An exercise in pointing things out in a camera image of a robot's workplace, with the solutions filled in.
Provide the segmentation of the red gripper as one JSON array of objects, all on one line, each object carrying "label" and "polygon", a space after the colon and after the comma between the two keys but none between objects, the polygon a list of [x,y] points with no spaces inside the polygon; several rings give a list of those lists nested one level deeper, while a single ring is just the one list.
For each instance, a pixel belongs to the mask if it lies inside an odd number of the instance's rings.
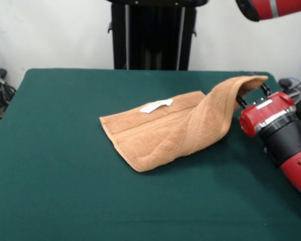
[{"label": "red gripper", "polygon": [[239,117],[242,130],[249,136],[254,137],[264,127],[287,113],[296,111],[295,102],[289,95],[283,92],[271,94],[271,90],[266,83],[260,87],[265,95],[248,105],[245,99],[237,94],[236,101],[243,108]]}]

